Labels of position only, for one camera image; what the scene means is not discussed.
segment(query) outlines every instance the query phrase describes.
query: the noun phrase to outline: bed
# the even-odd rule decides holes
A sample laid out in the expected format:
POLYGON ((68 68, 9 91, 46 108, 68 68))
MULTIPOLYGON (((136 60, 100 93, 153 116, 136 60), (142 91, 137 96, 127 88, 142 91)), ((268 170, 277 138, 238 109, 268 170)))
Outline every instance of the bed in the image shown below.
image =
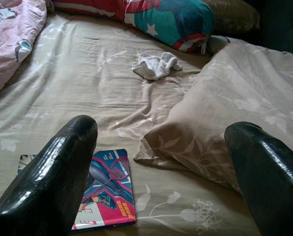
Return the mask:
MULTIPOLYGON (((222 70, 220 65, 226 68, 226 61, 219 59, 230 59, 234 50, 241 59, 259 53, 245 61, 252 65, 251 71, 261 58, 267 66, 272 62, 271 75, 285 75, 281 84, 289 90, 283 95, 292 101, 293 66, 275 68, 285 59, 293 61, 292 54, 235 39, 225 49, 220 57, 186 54, 109 19, 60 12, 49 15, 31 54, 0 90, 0 196, 14 179, 21 154, 38 153, 68 120, 89 115, 98 123, 96 151, 128 151, 137 222, 77 235, 260 235, 242 196, 230 186, 201 177, 172 158, 154 163, 138 160, 150 152, 141 148, 145 134, 164 123, 170 110, 202 83, 209 70, 220 76, 217 71, 222 70), (132 72, 138 54, 163 52, 176 55, 183 69, 155 82, 132 72)), ((239 61, 235 60, 235 75, 244 78, 239 61)), ((252 99, 246 102, 236 102, 238 110, 244 110, 244 105, 258 108, 252 99)), ((272 114, 266 122, 273 124, 271 131, 280 127, 284 133, 290 124, 284 134, 291 136, 287 145, 293 149, 293 119, 283 112, 272 114)), ((278 131, 274 134, 283 138, 278 131)))

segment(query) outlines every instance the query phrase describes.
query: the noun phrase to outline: white towel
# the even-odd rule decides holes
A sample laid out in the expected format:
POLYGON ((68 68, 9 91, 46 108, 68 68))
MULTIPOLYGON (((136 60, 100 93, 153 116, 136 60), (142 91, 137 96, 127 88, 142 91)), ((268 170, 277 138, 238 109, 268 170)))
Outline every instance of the white towel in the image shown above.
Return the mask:
POLYGON ((167 76, 171 68, 179 71, 182 66, 177 57, 168 52, 163 53, 161 57, 140 54, 138 64, 132 65, 132 70, 146 80, 159 80, 167 76))

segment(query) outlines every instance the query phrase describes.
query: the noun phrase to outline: pink blanket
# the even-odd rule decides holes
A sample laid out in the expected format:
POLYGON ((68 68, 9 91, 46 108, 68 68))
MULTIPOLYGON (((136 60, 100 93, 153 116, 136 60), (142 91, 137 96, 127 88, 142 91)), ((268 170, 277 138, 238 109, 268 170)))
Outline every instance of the pink blanket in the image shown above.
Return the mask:
POLYGON ((46 17, 45 0, 0 0, 0 89, 32 51, 46 17))

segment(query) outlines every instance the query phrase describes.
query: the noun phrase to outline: comic book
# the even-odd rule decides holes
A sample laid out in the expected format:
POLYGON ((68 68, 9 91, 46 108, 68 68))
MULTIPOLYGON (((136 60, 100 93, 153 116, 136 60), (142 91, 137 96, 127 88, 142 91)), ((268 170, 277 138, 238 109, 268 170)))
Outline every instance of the comic book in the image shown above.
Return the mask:
MULTIPOLYGON (((18 174, 35 155, 21 155, 18 174)), ((95 153, 71 232, 135 222, 129 161, 124 149, 95 153)))

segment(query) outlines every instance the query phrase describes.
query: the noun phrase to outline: beige pillowcase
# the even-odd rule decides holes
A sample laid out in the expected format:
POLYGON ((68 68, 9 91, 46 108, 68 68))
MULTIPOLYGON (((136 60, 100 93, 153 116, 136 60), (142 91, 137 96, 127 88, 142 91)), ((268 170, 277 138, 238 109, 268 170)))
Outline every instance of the beige pillowcase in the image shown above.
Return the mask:
POLYGON ((245 33, 259 29, 260 16, 257 10, 243 0, 203 0, 215 19, 215 30, 221 33, 245 33))
POLYGON ((292 54, 230 43, 204 66, 167 120, 144 135, 134 159, 184 166, 239 191, 224 141, 226 127, 238 121, 259 125, 293 150, 292 54))

